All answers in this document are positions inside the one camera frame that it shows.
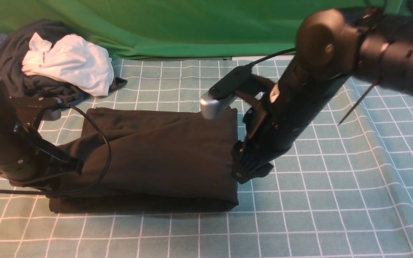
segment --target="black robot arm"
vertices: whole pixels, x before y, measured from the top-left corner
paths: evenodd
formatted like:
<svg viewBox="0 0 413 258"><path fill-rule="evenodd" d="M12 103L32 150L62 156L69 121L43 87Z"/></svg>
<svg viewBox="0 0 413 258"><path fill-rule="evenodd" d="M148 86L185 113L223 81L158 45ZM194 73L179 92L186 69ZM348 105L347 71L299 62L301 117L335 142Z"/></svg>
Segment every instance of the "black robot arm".
<svg viewBox="0 0 413 258"><path fill-rule="evenodd" d="M382 8L323 10L303 21L295 52L277 83L252 75L253 62L202 96L207 119L237 97L251 105L245 140L232 150L239 183L268 175L269 162L291 148L351 76L413 96L413 16L385 15Z"/></svg>

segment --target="green screen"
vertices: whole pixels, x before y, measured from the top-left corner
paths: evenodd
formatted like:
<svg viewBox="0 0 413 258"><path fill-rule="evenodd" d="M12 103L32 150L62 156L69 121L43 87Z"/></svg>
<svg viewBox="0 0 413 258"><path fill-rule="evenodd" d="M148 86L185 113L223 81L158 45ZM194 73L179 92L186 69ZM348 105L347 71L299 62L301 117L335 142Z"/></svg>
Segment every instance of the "green screen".
<svg viewBox="0 0 413 258"><path fill-rule="evenodd" d="M382 1L371 0L381 5ZM403 1L389 0L388 13ZM42 18L60 20L113 58L270 54L294 46L300 23L362 0L0 0L0 34Z"/></svg>

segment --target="table surface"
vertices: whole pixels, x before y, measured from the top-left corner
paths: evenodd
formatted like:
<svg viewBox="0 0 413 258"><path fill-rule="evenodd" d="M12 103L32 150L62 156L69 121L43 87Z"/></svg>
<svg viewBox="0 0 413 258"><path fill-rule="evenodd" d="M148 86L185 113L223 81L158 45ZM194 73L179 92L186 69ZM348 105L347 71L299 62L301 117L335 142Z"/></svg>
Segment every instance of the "table surface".
<svg viewBox="0 0 413 258"><path fill-rule="evenodd" d="M247 61L116 60L125 88L82 110L199 111L199 97ZM276 81L288 61L256 74ZM413 257L413 98L348 80L265 178L239 186L239 206L202 214L53 214L44 197L0 195L0 257ZM249 106L240 100L241 123ZM83 118L43 122L55 144L80 136ZM0 178L0 188L13 189Z"/></svg>

